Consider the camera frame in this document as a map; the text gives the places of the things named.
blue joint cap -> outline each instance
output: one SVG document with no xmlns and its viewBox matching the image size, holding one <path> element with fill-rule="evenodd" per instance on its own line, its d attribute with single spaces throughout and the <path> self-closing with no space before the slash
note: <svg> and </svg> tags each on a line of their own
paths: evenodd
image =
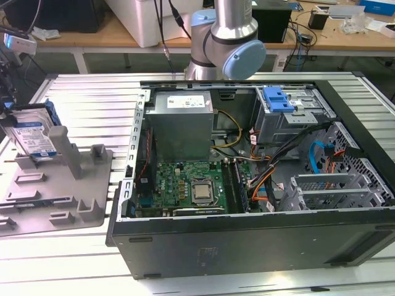
<svg viewBox="0 0 395 296">
<path fill-rule="evenodd" d="M 288 102 L 288 96 L 278 86 L 264 88 L 264 97 L 269 111 L 274 113 L 292 113 L 295 108 Z"/>
<path fill-rule="evenodd" d="M 266 48 L 259 40 L 237 47 L 223 64 L 223 74 L 232 80 L 245 80 L 255 74 L 266 58 Z"/>
<path fill-rule="evenodd" d="M 216 19 L 215 9 L 199 10 L 192 15 L 191 27 L 214 23 Z"/>
</svg>

black electronic device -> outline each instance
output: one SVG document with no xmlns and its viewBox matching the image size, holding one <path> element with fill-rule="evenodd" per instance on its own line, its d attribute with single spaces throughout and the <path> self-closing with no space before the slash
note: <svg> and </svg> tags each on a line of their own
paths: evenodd
<svg viewBox="0 0 395 296">
<path fill-rule="evenodd" d="M 255 0 L 252 17 L 257 20 L 258 39 L 263 43 L 282 43 L 292 9 L 282 0 Z"/>
<path fill-rule="evenodd" d="M 34 19 L 38 0 L 16 0 L 4 12 L 13 27 L 26 31 Z M 46 30 L 95 33 L 104 20 L 104 0 L 42 1 L 36 27 Z"/>
<path fill-rule="evenodd" d="M 309 20 L 309 28 L 313 30 L 322 30 L 325 27 L 329 15 L 326 13 L 313 11 Z"/>
<path fill-rule="evenodd" d="M 313 36 L 309 34 L 301 34 L 301 39 L 303 43 L 310 44 L 313 41 Z"/>
</svg>

white label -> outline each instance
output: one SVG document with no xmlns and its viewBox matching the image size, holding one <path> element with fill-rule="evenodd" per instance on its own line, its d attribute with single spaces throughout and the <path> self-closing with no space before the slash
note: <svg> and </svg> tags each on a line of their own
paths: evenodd
<svg viewBox="0 0 395 296">
<path fill-rule="evenodd" d="M 252 2 L 251 0 L 244 0 L 244 17 L 248 19 L 252 14 Z"/>
<path fill-rule="evenodd" d="M 15 136 L 23 148 L 34 157 L 51 157 L 56 155 L 56 149 L 51 140 L 43 134 L 41 122 L 18 123 Z"/>
<path fill-rule="evenodd" d="M 274 207 L 270 202 L 266 203 L 266 208 L 270 211 L 270 212 L 274 212 Z"/>
<path fill-rule="evenodd" d="M 257 136 L 255 134 L 251 135 L 251 144 L 256 145 L 257 144 Z"/>
<path fill-rule="evenodd" d="M 204 108 L 204 96 L 170 96 L 167 108 Z"/>
</svg>

black computer case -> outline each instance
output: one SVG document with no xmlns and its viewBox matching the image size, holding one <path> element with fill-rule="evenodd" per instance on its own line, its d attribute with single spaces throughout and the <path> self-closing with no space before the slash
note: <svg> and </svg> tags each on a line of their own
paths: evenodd
<svg viewBox="0 0 395 296">
<path fill-rule="evenodd" d="M 327 81 L 310 82 L 393 191 L 395 163 Z M 119 248 L 135 279 L 357 266 L 395 240 L 393 207 L 118 222 L 118 198 L 107 245 Z"/>
<path fill-rule="evenodd" d="M 38 0 L 17 0 L 4 9 L 7 20 L 19 30 L 28 30 Z M 42 0 L 36 27 L 46 30 L 95 33 L 104 20 L 104 0 Z"/>
<path fill-rule="evenodd" d="M 291 13 L 283 0 L 255 0 L 252 17 L 258 22 L 258 39 L 263 43 L 283 43 Z"/>
</svg>

power cable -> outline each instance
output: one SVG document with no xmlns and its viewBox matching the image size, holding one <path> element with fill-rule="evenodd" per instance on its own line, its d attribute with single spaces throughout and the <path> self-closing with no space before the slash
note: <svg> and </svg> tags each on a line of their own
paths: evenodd
<svg viewBox="0 0 395 296">
<path fill-rule="evenodd" d="M 163 21 L 163 6 L 162 6 L 162 0 L 160 0 L 159 4 L 160 4 L 160 15 L 159 15 L 159 9 L 158 9 L 157 0 L 154 0 L 155 12 L 156 12 L 156 18 L 157 18 L 158 26 L 159 26 L 160 38 L 162 39 L 163 49 L 164 49 L 164 52 L 165 52 L 165 56 L 167 58 L 168 65 L 170 66 L 170 69 L 171 69 L 172 73 L 175 73 L 174 67 L 173 67 L 173 63 L 172 63 L 171 58 L 170 58 L 170 52 L 168 51 L 168 48 L 166 46 L 166 42 L 165 42 L 165 38 L 164 38 L 164 34 L 163 34 L 163 23 L 162 23 L 162 21 Z"/>
</svg>

